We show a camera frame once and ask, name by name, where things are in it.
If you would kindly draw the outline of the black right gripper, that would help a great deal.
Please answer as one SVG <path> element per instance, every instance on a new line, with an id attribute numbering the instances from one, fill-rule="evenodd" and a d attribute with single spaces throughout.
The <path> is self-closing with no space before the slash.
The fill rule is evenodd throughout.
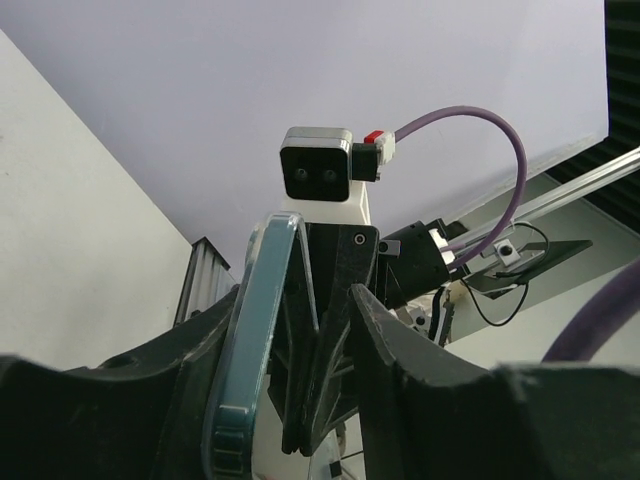
<path id="1" fill-rule="evenodd" d="M 284 453 L 312 455 L 357 412 L 347 348 L 351 286 L 383 290 L 378 299 L 395 309 L 451 279 L 432 232 L 448 237 L 440 219 L 385 237 L 370 225 L 328 223 L 309 223 L 295 234 L 268 369 Z"/>

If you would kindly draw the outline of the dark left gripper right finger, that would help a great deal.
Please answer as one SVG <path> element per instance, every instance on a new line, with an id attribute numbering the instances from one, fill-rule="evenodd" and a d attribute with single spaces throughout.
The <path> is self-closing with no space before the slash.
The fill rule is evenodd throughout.
<path id="1" fill-rule="evenodd" d="M 637 369 L 484 369 L 407 328 L 364 285 L 349 311 L 368 478 L 638 477 Z"/>

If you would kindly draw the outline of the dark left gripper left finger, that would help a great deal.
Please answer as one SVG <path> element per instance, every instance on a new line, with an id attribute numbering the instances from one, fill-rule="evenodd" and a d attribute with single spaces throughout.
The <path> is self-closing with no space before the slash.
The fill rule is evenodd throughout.
<path id="1" fill-rule="evenodd" d="M 237 294 L 96 368 L 2 356 L 2 478 L 204 478 L 205 409 Z"/>

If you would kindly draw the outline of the light blue phone case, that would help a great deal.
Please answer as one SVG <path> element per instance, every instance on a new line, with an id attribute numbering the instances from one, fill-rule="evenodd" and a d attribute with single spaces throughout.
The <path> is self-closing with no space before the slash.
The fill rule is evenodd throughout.
<path id="1" fill-rule="evenodd" d="M 298 213 L 278 212 L 258 224 L 232 309 L 205 409 L 201 462 L 208 479 L 250 479 L 257 405 L 294 241 Z"/>

